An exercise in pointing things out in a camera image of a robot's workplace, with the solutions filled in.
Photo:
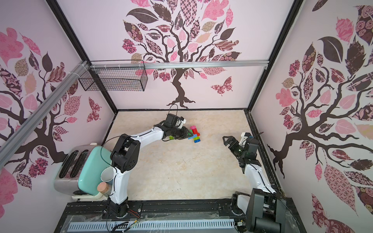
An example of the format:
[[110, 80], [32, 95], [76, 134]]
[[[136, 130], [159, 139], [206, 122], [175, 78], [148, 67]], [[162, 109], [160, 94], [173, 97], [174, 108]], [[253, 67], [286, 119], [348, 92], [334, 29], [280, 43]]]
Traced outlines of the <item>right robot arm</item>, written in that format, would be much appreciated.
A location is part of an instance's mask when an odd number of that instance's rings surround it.
[[242, 133], [241, 140], [233, 136], [224, 136], [222, 140], [252, 187], [251, 194], [236, 192], [233, 196], [233, 208], [245, 214], [245, 229], [252, 233], [284, 233], [286, 204], [264, 176], [257, 160], [259, 141], [250, 133]]

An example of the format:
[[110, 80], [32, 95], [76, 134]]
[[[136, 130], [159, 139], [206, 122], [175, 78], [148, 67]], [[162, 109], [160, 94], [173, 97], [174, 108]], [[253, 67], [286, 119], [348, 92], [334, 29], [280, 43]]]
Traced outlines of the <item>tall red lego brick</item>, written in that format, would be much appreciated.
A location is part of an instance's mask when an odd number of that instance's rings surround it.
[[200, 135], [200, 134], [198, 133], [197, 129], [192, 129], [192, 132], [193, 132], [194, 135], [197, 135], [197, 136]]

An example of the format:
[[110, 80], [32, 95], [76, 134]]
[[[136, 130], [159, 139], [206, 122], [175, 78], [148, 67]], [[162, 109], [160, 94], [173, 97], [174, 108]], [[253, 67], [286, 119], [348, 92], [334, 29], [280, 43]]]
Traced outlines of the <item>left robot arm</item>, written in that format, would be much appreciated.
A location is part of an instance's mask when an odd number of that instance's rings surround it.
[[124, 217], [128, 212], [128, 183], [131, 171], [139, 160], [140, 150], [156, 141], [183, 140], [192, 137], [190, 130], [184, 126], [182, 116], [171, 113], [165, 120], [151, 129], [136, 135], [122, 134], [118, 137], [111, 155], [113, 168], [112, 191], [108, 196], [108, 207], [116, 217]]

